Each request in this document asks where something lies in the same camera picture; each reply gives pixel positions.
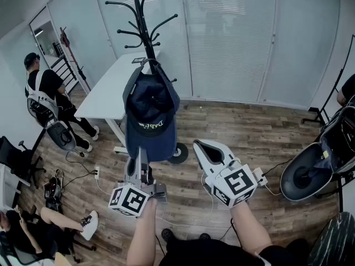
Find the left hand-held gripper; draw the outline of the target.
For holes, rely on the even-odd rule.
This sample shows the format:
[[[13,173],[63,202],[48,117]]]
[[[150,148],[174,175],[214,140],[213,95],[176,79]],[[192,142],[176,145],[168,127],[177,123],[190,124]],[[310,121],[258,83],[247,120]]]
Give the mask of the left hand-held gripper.
[[[166,184],[157,182],[149,173],[148,156],[141,146],[137,160],[140,172],[135,174],[135,160],[129,157],[126,175],[112,190],[108,203],[109,209],[125,216],[141,216],[146,203],[152,198],[159,202],[168,201]]]

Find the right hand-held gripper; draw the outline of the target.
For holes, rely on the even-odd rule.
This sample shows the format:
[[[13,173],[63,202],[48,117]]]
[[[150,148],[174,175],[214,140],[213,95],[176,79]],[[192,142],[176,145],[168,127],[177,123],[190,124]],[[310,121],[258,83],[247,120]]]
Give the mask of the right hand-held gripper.
[[[213,140],[195,140],[195,156],[206,174],[205,186],[208,193],[216,197],[229,209],[249,199],[258,183],[248,165],[233,159],[231,150]],[[215,165],[227,165],[215,172]]]

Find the navy blue baseball cap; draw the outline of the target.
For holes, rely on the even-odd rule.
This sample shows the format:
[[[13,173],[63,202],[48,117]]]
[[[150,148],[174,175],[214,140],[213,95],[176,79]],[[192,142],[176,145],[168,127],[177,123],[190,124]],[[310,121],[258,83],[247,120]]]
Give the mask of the navy blue baseball cap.
[[[145,59],[123,92],[125,140],[131,158],[144,149],[149,162],[165,161],[177,146],[176,112],[180,98],[161,64]]]

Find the black metal coat rack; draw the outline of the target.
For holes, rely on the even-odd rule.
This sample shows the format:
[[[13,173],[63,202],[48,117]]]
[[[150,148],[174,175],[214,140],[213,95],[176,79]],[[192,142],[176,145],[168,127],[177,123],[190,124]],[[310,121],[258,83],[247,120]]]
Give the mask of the black metal coat rack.
[[[175,13],[173,16],[171,16],[168,19],[159,23],[152,30],[152,32],[149,34],[149,31],[148,31],[148,28],[146,25],[146,21],[145,21],[145,16],[144,16],[144,2],[145,2],[145,0],[141,0],[141,1],[134,0],[135,9],[132,6],[128,5],[127,3],[123,3],[123,2],[106,1],[105,4],[106,5],[113,4],[113,5],[124,6],[124,7],[129,8],[134,13],[137,25],[133,24],[131,21],[129,21],[129,24],[131,24],[136,29],[137,33],[126,31],[126,30],[121,30],[121,29],[118,29],[117,33],[135,35],[140,38],[141,43],[143,44],[143,46],[145,48],[145,52],[146,52],[146,56],[147,56],[147,58],[144,61],[148,61],[149,66],[150,66],[150,71],[153,74],[153,73],[156,73],[156,70],[154,67],[155,66],[154,62],[157,63],[156,55],[154,52],[154,47],[160,46],[160,42],[153,44],[153,41],[159,36],[159,33],[157,33],[154,38],[153,38],[153,34],[162,25],[168,23],[169,21],[173,20],[174,18],[177,18],[178,14]],[[188,155],[189,155],[189,152],[188,152],[186,145],[184,145],[180,142],[177,142],[175,152],[173,153],[173,155],[169,159],[167,159],[167,161],[169,163],[177,165],[177,164],[180,164],[180,163],[183,163],[184,161],[186,161]]]

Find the person's right forearm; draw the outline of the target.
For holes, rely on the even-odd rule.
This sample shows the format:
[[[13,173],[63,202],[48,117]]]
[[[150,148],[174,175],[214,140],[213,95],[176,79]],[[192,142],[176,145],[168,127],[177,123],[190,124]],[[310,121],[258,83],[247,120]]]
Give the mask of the person's right forearm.
[[[230,209],[234,228],[242,248],[250,254],[260,254],[265,248],[272,246],[267,230],[251,212],[243,201]]]

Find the person's left forearm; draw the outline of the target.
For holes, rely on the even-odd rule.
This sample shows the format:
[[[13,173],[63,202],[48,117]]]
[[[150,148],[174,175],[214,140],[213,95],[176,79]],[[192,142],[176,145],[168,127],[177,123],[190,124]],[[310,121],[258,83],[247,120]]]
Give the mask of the person's left forearm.
[[[136,220],[136,227],[131,241],[127,258],[127,266],[154,266],[156,258],[156,208],[157,199],[148,200],[140,217]],[[181,266],[178,257],[170,251],[162,259],[159,266]]]

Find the red wooden coat rack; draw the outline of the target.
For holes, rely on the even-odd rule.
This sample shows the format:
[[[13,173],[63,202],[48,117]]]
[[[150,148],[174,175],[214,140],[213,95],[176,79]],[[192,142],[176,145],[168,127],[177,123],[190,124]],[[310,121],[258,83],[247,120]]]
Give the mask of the red wooden coat rack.
[[[76,60],[76,58],[75,58],[75,56],[74,56],[74,54],[73,54],[73,52],[72,52],[72,50],[70,48],[70,41],[69,41],[69,39],[68,39],[68,37],[67,37],[67,35],[65,33],[65,29],[66,28],[63,29],[62,27],[60,27],[60,41],[69,50],[69,54],[72,57],[73,63],[77,67],[77,71],[78,71],[78,73],[79,73],[79,75],[81,77],[81,80],[84,81],[85,86],[88,89],[88,91],[91,91],[91,88],[90,88],[90,86],[89,86],[89,84],[87,82],[87,78],[86,78],[86,76],[84,75],[84,73],[82,71],[83,67],[79,66],[79,64],[78,64],[78,62],[77,62],[77,60]]]

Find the white sneaker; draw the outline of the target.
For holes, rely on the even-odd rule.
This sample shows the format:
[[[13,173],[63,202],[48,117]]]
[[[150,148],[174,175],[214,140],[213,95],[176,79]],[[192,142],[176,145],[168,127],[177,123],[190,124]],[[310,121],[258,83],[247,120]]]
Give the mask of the white sneaker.
[[[84,239],[89,241],[98,228],[99,217],[96,211],[91,211],[91,213],[84,217],[81,221],[81,226],[83,231],[80,233]]]

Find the white table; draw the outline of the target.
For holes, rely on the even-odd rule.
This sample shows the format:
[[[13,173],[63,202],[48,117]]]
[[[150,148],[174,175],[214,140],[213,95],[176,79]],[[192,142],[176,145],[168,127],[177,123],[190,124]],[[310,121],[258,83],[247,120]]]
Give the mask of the white table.
[[[104,119],[121,142],[122,147],[114,147],[117,154],[127,154],[125,135],[116,123],[125,116],[123,91],[128,80],[139,63],[134,59],[146,57],[146,53],[124,54],[100,78],[90,93],[77,108],[75,117],[86,119]]]

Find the black equipment pile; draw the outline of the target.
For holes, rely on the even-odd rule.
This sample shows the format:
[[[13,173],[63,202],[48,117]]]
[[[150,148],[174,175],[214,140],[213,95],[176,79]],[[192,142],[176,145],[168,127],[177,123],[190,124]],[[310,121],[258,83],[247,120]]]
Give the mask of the black equipment pile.
[[[45,206],[56,212],[63,213],[62,210],[62,190],[64,173],[61,169],[55,171],[55,176],[44,184]]]

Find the large open grey backpack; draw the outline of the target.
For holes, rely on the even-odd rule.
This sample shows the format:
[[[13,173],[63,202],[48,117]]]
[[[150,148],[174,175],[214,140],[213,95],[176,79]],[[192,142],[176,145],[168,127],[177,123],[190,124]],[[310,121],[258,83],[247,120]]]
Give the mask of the large open grey backpack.
[[[355,96],[322,128],[315,142],[284,169],[281,193],[290,201],[332,195],[355,172]]]

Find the person's black shirt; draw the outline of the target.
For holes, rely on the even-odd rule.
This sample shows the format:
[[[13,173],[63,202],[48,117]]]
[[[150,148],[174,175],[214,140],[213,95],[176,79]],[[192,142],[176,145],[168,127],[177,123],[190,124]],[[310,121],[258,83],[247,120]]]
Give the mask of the person's black shirt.
[[[271,245],[259,254],[215,239],[172,240],[159,266],[307,266],[288,249]]]

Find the black office chair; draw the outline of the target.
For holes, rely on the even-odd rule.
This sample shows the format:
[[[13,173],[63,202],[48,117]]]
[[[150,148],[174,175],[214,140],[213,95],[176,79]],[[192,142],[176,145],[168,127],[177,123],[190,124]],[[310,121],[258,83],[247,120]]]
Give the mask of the black office chair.
[[[43,158],[38,156],[33,162],[34,151],[28,149],[24,145],[24,141],[20,141],[18,146],[23,147],[23,150],[12,145],[5,136],[0,137],[0,163],[7,166],[11,174],[18,176],[29,184],[29,180],[32,179],[32,183],[38,189],[39,186],[36,183],[35,173],[37,171],[46,173],[45,168],[37,166]]]

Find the white cabinet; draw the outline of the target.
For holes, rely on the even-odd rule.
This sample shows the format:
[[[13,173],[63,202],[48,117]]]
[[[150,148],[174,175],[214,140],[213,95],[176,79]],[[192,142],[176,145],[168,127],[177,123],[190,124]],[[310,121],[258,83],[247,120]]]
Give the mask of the white cabinet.
[[[0,163],[0,211],[13,209],[16,196],[21,194],[19,178],[10,172],[10,169]]]

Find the black metal stand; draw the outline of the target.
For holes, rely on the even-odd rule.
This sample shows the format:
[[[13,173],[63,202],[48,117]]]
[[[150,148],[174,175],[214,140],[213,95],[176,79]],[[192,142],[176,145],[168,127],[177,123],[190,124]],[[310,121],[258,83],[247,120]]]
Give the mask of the black metal stand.
[[[301,119],[301,124],[304,124],[305,122],[313,122],[313,123],[318,123],[320,124],[321,126],[324,126],[326,123],[329,122],[329,116],[326,112],[326,106],[330,100],[330,98],[332,97],[333,93],[336,91],[338,92],[337,90],[337,85],[342,77],[342,74],[344,72],[344,69],[346,67],[346,64],[347,64],[347,61],[348,61],[348,58],[349,58],[349,55],[351,53],[351,50],[352,50],[352,45],[355,44],[355,34],[352,34],[352,37],[351,37],[351,42],[350,42],[350,45],[349,45],[349,49],[348,49],[348,53],[347,53],[347,56],[346,56],[346,59],[345,59],[345,62],[344,62],[344,65],[342,67],[342,69],[339,71],[339,75],[326,99],[326,101],[324,102],[323,106],[321,107],[321,109],[319,108],[314,108],[314,107],[310,107],[309,108],[309,112],[315,112],[317,115],[314,119],[307,119],[307,118],[303,118]]]

